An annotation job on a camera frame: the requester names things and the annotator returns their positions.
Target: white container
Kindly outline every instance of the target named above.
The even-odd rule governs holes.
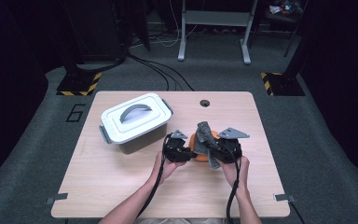
[[[104,140],[132,153],[166,134],[172,116],[169,105],[155,93],[147,93],[105,110],[100,126]]]

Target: table top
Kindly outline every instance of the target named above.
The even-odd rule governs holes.
[[[67,199],[53,204],[53,217],[104,217],[143,185],[162,148],[163,137],[131,154],[116,144],[107,144],[99,131],[101,114],[115,105],[150,91],[99,91],[90,108],[59,194]],[[241,138],[242,153],[251,162],[248,188],[260,217],[286,217],[287,201],[276,202],[274,194],[284,194],[269,142],[255,100],[245,91],[153,91],[172,108],[167,133],[180,130],[191,136],[197,124],[208,121],[213,131],[228,127],[250,134]],[[201,100],[210,105],[201,106]],[[231,187],[222,169],[207,162],[189,161],[179,167],[158,190],[143,218],[226,217]],[[232,217],[240,215],[234,199]]]

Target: container lid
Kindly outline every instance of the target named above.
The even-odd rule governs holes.
[[[123,144],[165,124],[171,115],[171,109],[157,94],[147,93],[105,110],[101,120],[108,137]]]

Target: person's arm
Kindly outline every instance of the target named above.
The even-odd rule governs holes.
[[[235,164],[226,164],[222,163],[221,161],[219,163],[222,166],[228,184],[232,187],[237,178],[237,169]],[[255,211],[255,208],[252,204],[251,196],[248,190],[248,171],[250,162],[246,157],[241,157],[238,160],[238,163],[241,165],[240,181],[238,183],[235,197],[237,198],[238,206],[240,208],[241,224],[261,223],[260,217],[258,217],[257,212]]]
[[[147,181],[138,188],[129,198],[120,203],[112,211],[110,211],[101,221],[100,224],[115,223],[115,224],[128,224],[133,223],[144,206],[147,198],[149,197],[156,180],[158,178],[159,166],[161,164],[161,151],[156,156],[156,161],[150,177]],[[164,162],[164,171],[162,173],[159,184],[161,185],[166,178],[168,178],[173,171],[184,165],[185,162]]]

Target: black base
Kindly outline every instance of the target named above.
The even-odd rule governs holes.
[[[78,69],[75,73],[67,72],[59,87],[59,95],[89,95],[96,85],[99,77],[99,71],[85,71]]]
[[[268,95],[305,96],[296,78],[286,78],[281,73],[262,73]]]

